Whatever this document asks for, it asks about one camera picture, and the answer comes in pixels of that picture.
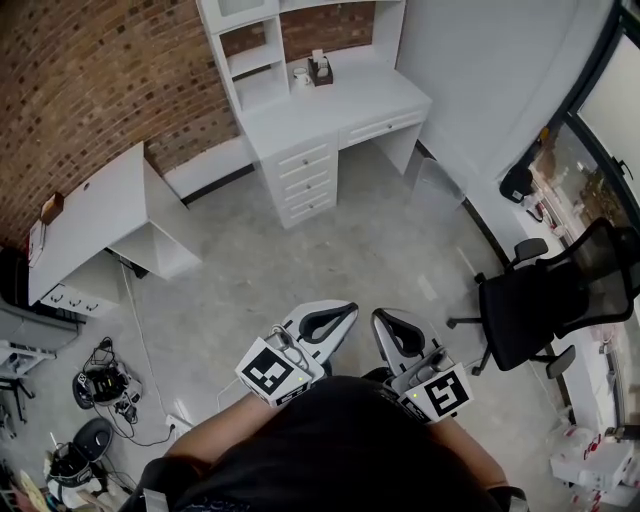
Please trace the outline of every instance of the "white table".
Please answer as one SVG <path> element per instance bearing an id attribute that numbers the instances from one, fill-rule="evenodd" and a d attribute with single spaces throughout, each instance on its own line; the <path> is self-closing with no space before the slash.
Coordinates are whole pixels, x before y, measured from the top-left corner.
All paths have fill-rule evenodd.
<path id="1" fill-rule="evenodd" d="M 201 261 L 202 239 L 137 144 L 65 198 L 29 271 L 29 303 L 101 316 L 123 293 L 120 264 L 103 249 L 168 279 Z"/>
<path id="2" fill-rule="evenodd" d="M 241 117 L 284 227 L 335 206 L 338 152 L 374 139 L 404 174 L 431 100 L 382 61 L 373 46 L 327 54 L 334 83 L 297 87 Z"/>

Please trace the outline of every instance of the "gray floor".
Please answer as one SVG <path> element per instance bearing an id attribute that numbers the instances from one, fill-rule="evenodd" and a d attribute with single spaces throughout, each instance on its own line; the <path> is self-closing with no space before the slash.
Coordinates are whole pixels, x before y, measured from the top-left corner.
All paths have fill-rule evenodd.
<path id="1" fill-rule="evenodd" d="M 406 180 L 370 144 L 342 152 L 338 203 L 284 231 L 253 173 L 192 204 L 208 234 L 204 264 L 171 282 L 153 275 L 133 282 L 152 368 L 127 299 L 107 318 L 89 321 L 57 360 L 31 372 L 27 383 L 37 397 L 27 403 L 29 423 L 19 427 L 17 440 L 3 443 L 4 456 L 42 483 L 43 455 L 53 439 L 69 441 L 95 414 L 75 405 L 71 378 L 104 336 L 145 386 L 136 425 L 141 443 L 166 436 L 165 412 L 192 423 L 215 414 L 216 396 L 256 336 L 302 302 L 340 298 L 360 305 L 360 319 L 335 356 L 336 373 L 361 375 L 381 365 L 369 329 L 369 315 L 380 306 L 421 313 L 454 358 L 477 360 L 479 329 L 450 331 L 444 321 L 449 313 L 475 311 L 474 273 L 494 275 L 499 264 L 464 210 L 446 224 L 433 221 L 434 212 L 413 205 Z M 547 384 L 545 390 L 530 365 L 502 373 L 493 363 L 472 385 L 476 401 L 460 414 L 461 424 L 525 489 L 532 511 L 563 510 L 568 491 L 548 468 L 557 389 Z M 109 454 L 137 479 L 167 446 L 142 448 L 116 438 Z"/>

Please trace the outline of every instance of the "chair armrest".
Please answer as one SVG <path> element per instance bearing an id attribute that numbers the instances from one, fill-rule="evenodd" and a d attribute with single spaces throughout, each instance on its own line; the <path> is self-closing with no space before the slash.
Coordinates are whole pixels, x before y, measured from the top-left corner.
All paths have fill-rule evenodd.
<path id="1" fill-rule="evenodd" d="M 546 254 L 548 251 L 549 247 L 547 246 L 547 242 L 542 238 L 529 238 L 528 240 L 520 242 L 515 247 L 516 257 L 505 267 L 505 272 L 513 270 L 516 265 L 523 261 L 537 258 L 538 256 Z"/>

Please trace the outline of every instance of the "pen holder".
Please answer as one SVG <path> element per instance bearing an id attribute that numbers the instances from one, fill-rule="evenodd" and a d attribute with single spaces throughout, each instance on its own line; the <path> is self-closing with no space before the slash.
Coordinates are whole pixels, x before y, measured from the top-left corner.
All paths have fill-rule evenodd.
<path id="1" fill-rule="evenodd" d="M 313 61 L 313 59 L 308 59 L 309 61 L 309 76 L 311 76 L 311 80 L 313 80 L 313 84 L 316 87 L 320 85 L 330 85 L 333 83 L 333 70 L 331 69 L 331 63 L 327 60 L 329 64 L 329 74 L 327 76 L 318 76 L 318 65 Z"/>

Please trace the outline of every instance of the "brick wall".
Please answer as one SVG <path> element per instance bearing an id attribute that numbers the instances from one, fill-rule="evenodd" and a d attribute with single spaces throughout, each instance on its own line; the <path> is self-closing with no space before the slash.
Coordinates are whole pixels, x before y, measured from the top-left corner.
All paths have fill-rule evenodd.
<path id="1" fill-rule="evenodd" d="M 0 244 L 139 141 L 164 173 L 238 135 L 194 0 L 0 4 Z"/>
<path id="2" fill-rule="evenodd" d="M 299 9 L 280 15 L 282 39 L 287 62 L 311 55 L 311 50 L 325 52 L 371 44 L 375 2 L 344 3 Z M 225 55 L 265 44 L 262 23 L 223 34 Z"/>

